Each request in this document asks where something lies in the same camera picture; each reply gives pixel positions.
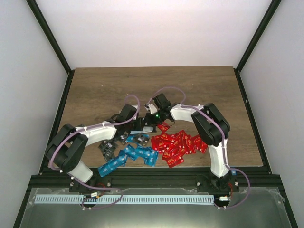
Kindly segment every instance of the red ticket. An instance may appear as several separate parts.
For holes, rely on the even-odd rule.
[[[195,153],[194,143],[191,140],[191,138],[188,138],[187,141],[186,141],[186,143],[187,143],[187,147],[188,147],[189,153]]]
[[[169,130],[169,127],[166,127],[164,125],[157,125],[157,128],[160,129],[162,133],[164,133],[167,130]]]
[[[172,143],[176,140],[176,138],[170,134],[167,133],[162,133],[160,135],[160,138],[163,140],[171,141]]]
[[[151,137],[151,146],[154,151],[158,150],[158,140],[155,138],[155,136]]]
[[[186,153],[186,150],[184,148],[179,148],[179,154],[181,156],[184,156],[185,153]]]
[[[174,148],[173,150],[169,151],[169,153],[171,154],[171,156],[175,156],[175,155],[181,156],[179,148]]]
[[[161,159],[168,160],[171,157],[171,154],[169,152],[165,152],[162,154]]]
[[[184,134],[182,136],[182,139],[189,139],[189,138],[191,138],[191,135],[189,135],[189,134]]]
[[[190,148],[187,145],[187,140],[183,139],[182,142],[183,142],[183,148],[185,148],[185,153],[186,154],[192,153],[191,150],[190,150]]]
[[[180,132],[179,132],[179,134],[187,134],[186,132],[185,132],[185,130],[181,130]]]
[[[171,144],[171,145],[166,145],[165,151],[166,151],[166,152],[170,152],[170,151],[174,150],[175,148],[176,148],[176,146],[173,145],[173,144]]]
[[[194,146],[198,146],[200,144],[200,141],[201,141],[200,135],[197,134],[197,135],[191,137],[191,140],[193,141]]]
[[[205,142],[201,141],[201,152],[205,153],[208,148],[208,145]]]
[[[169,168],[173,168],[174,166],[177,166],[183,162],[185,162],[185,160],[182,157],[178,158],[176,161],[174,161],[174,159],[167,160],[167,164],[168,164]]]

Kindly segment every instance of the white cable tray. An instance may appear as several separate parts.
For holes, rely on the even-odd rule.
[[[88,199],[84,204],[110,204],[119,199],[117,195],[103,195]],[[83,195],[36,195],[35,204],[79,204]],[[213,195],[124,195],[117,204],[195,204],[213,205]]]

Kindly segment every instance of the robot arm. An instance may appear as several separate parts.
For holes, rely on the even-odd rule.
[[[197,109],[203,111],[204,106],[198,105],[195,106]],[[193,122],[192,115],[196,113],[196,110],[193,108],[185,108],[182,107],[182,105],[177,104],[170,110],[170,114],[174,120],[184,120],[188,122]],[[218,178],[221,178],[225,176],[228,173],[228,169],[225,166],[225,160],[223,157],[223,150],[222,150],[222,144],[219,143],[217,146],[208,144],[210,158],[211,158],[211,172],[217,176]]]
[[[221,180],[227,179],[226,176],[228,176],[228,168],[225,165],[227,164],[227,161],[224,159],[222,144],[220,144],[222,142],[222,135],[219,130],[213,124],[209,123],[207,119],[196,110],[189,106],[184,107],[184,105],[178,103],[171,104],[163,94],[159,94],[153,98],[153,100],[158,107],[158,110],[152,104],[145,105],[149,113],[147,113],[144,118],[137,117],[128,124],[119,126],[106,126],[106,124],[109,123],[113,124],[124,122],[135,115],[137,107],[127,104],[119,114],[116,114],[115,119],[112,117],[111,119],[104,121],[104,126],[93,129],[83,127],[83,131],[81,133],[76,134],[70,139],[70,141],[68,141],[68,143],[71,143],[69,147],[64,145],[59,150],[59,153],[54,159],[54,163],[60,168],[60,170],[62,170],[62,172],[69,173],[85,183],[90,180],[93,175],[92,171],[80,161],[86,146],[103,140],[120,138],[120,136],[126,132],[141,132],[145,128],[149,128],[148,131],[150,131],[153,127],[161,124],[166,119],[170,119],[172,121],[184,120],[195,124],[202,140],[209,146],[211,174],[216,182],[214,185],[220,188]],[[226,146],[230,126],[215,105],[209,103],[205,106],[198,105],[195,107],[207,114],[220,126],[225,134],[224,146]],[[81,129],[81,127],[74,128],[69,124],[63,126],[48,145],[46,156],[51,159],[58,145],[72,132],[79,129]]]

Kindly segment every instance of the wire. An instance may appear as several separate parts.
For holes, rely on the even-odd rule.
[[[96,209],[108,208],[108,207],[113,206],[114,204],[118,203],[118,202],[122,199],[122,197],[123,197],[123,191],[122,191],[121,189],[118,189],[118,188],[100,188],[100,187],[90,186],[90,185],[87,185],[87,184],[81,182],[81,181],[78,180],[77,178],[74,178],[74,179],[75,179],[79,184],[81,184],[81,185],[83,185],[83,186],[85,186],[85,187],[87,187],[87,188],[90,188],[90,189],[95,189],[95,190],[119,190],[119,191],[121,192],[120,197],[119,197],[118,200],[116,200],[115,202],[113,202],[113,203],[111,203],[111,204],[108,204],[108,205],[105,205],[105,206],[102,206],[102,207],[97,207],[97,208],[96,208],[96,207],[93,207],[93,208],[91,208],[91,209],[96,210]],[[84,207],[84,202],[87,201],[88,199],[92,199],[92,197],[86,198],[85,200],[82,201],[82,203],[81,203],[82,208],[85,208],[85,207]]]
[[[172,127],[173,125],[175,125],[175,121],[172,121],[172,120],[170,120],[173,124],[172,125],[168,125],[168,126],[166,126],[166,125],[163,125],[162,124],[162,126],[164,126],[164,127]]]
[[[230,187],[230,200],[232,200],[232,193],[233,193],[233,189],[232,189],[232,184],[228,183],[228,186]]]
[[[98,185],[101,185],[101,187],[105,188],[105,185],[104,185],[104,184],[102,184],[102,183],[98,183],[98,184],[96,184],[96,186],[98,186]],[[103,196],[103,195],[104,195],[104,193],[105,193],[105,189],[104,189],[103,193],[101,193],[101,195],[100,195],[99,197]]]
[[[160,91],[164,90],[164,89],[176,89],[178,91],[180,91],[183,95],[184,95],[184,98],[183,100],[180,102],[181,104],[186,100],[186,94],[184,93],[184,91],[182,91],[181,89],[177,88],[177,87],[173,87],[173,86],[167,86],[167,87],[164,87],[164,88],[161,88],[159,89],[157,92],[155,92],[152,97],[150,98],[150,100],[147,102],[147,105],[150,104],[150,102],[152,101],[153,97],[155,95],[157,95]]]
[[[230,206],[230,207],[226,207],[226,209],[236,208],[237,206],[241,205],[242,203],[244,203],[244,202],[247,200],[247,198],[248,198],[248,196],[249,196],[249,194],[250,194],[250,181],[249,181],[248,176],[247,176],[242,170],[239,170],[239,169],[236,169],[236,168],[230,168],[230,170],[235,170],[235,171],[238,171],[238,172],[240,172],[240,173],[243,174],[243,176],[244,176],[244,177],[246,178],[246,180],[247,180],[248,191],[247,191],[246,196],[242,199],[242,201],[240,201],[240,202],[237,203],[236,205],[233,205],[233,206]]]

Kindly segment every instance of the red card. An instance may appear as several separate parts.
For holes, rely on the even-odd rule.
[[[183,148],[185,148],[185,152],[186,154],[189,154],[189,153],[192,153],[192,151],[190,150],[190,148],[188,147],[188,144],[187,144],[187,140],[186,139],[183,139]]]
[[[174,166],[177,166],[183,162],[185,162],[185,160],[183,158],[178,158],[176,161],[174,161],[174,159],[167,160],[167,164],[168,164],[169,168],[173,168]]]
[[[167,134],[167,133],[162,133],[160,135],[160,138],[163,140],[166,140],[166,141],[170,141],[172,143],[176,140],[176,138],[174,136]]]
[[[193,141],[191,140],[191,138],[187,139],[186,143],[187,143],[187,147],[188,147],[188,149],[189,149],[189,152],[195,153],[194,143],[193,143]]]
[[[174,141],[174,143],[172,144],[172,146],[174,147],[179,147],[180,142],[179,141]]]
[[[170,152],[170,151],[172,151],[172,150],[175,149],[175,148],[176,148],[176,146],[173,145],[173,144],[171,144],[171,145],[166,145],[165,151],[166,151],[166,152]]]
[[[162,133],[166,132],[169,130],[169,127],[165,127],[163,125],[157,125],[157,128],[161,130]]]
[[[163,153],[165,152],[165,148],[166,148],[166,144],[162,141],[158,141],[158,144],[157,144],[157,151],[159,153]]]
[[[151,145],[152,145],[152,149],[154,150],[154,151],[157,151],[158,150],[158,140],[156,139],[156,137],[155,136],[152,136],[151,137]]]
[[[193,143],[194,143],[195,146],[198,145],[198,142],[201,141],[200,135],[197,134],[197,135],[191,137],[191,140],[193,141]]]
[[[162,154],[161,159],[168,160],[171,157],[171,154],[169,152],[165,152]]]
[[[179,148],[174,148],[173,150],[169,151],[169,153],[171,154],[171,156],[175,156],[175,155],[182,156],[180,154]]]
[[[186,150],[185,150],[185,149],[179,148],[179,154],[180,154],[181,156],[184,156],[185,153],[186,153]]]
[[[201,152],[205,153],[208,148],[208,145],[201,141]]]
[[[184,134],[182,136],[182,139],[189,139],[189,138],[191,138],[191,135],[189,135],[189,134]]]
[[[187,133],[185,132],[185,130],[181,130],[181,131],[179,132],[179,134],[187,134]]]

